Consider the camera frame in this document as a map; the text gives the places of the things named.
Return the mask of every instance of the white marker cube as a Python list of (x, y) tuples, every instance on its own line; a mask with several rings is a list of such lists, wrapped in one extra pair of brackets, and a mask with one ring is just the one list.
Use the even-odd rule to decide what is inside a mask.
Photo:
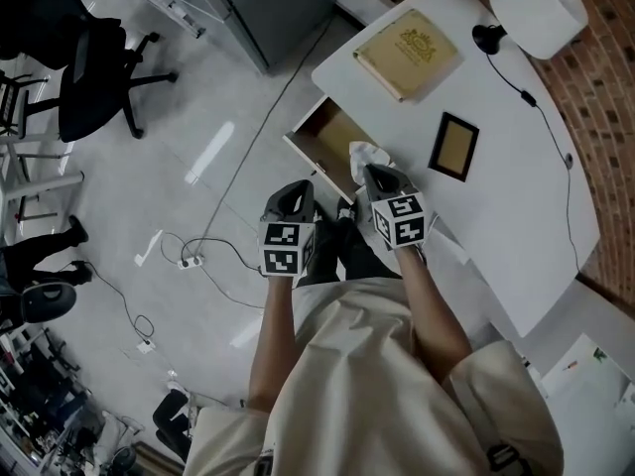
[(263, 275), (299, 277), (314, 253), (315, 224), (260, 222), (258, 242)]
[(375, 201), (371, 206), (375, 229), (393, 249), (424, 241), (425, 205), (420, 192)]

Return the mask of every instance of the beige shirt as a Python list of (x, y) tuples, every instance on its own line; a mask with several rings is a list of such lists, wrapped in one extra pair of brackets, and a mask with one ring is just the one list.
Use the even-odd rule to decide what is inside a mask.
[(556, 428), (511, 344), (470, 355), (442, 387), (412, 356), (406, 305), (394, 279), (295, 290), (304, 352), (271, 414), (203, 409), (185, 474), (489, 474), (492, 439), (534, 474), (561, 474)]

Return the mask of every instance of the lamp base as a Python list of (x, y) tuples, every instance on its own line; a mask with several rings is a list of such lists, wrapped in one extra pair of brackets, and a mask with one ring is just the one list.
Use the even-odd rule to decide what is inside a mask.
[(484, 27), (476, 25), (472, 29), (472, 38), (478, 48), (487, 55), (496, 55), (499, 50), (500, 40), (507, 35), (505, 29), (497, 27)]

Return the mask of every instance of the table top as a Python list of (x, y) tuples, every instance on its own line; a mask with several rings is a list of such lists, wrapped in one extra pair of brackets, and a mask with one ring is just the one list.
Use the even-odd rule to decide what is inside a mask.
[[(422, 100), (398, 102), (352, 53), (410, 8), (450, 38), (463, 63)], [(524, 336), (577, 273), (567, 229), (568, 175), (538, 109), (498, 77), (473, 42), (471, 29), (478, 24), (496, 24), (478, 0), (406, 0), (325, 60), (313, 80), (409, 175)], [(569, 214), (581, 267), (599, 231), (569, 131), (545, 85), (509, 38), (491, 59), (536, 98), (563, 155), (573, 157)], [(444, 111), (480, 129), (465, 183), (428, 168)]]

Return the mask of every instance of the shirt sleeve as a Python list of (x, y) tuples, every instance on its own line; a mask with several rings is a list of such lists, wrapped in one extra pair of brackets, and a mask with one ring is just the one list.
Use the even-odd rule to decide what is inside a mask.
[(262, 451), (269, 415), (204, 408), (198, 414), (185, 476), (234, 476)]
[(479, 415), (527, 460), (535, 475), (563, 473), (563, 448), (547, 404), (514, 347), (496, 342), (471, 354), (452, 370), (444, 388), (461, 406), (479, 440)]

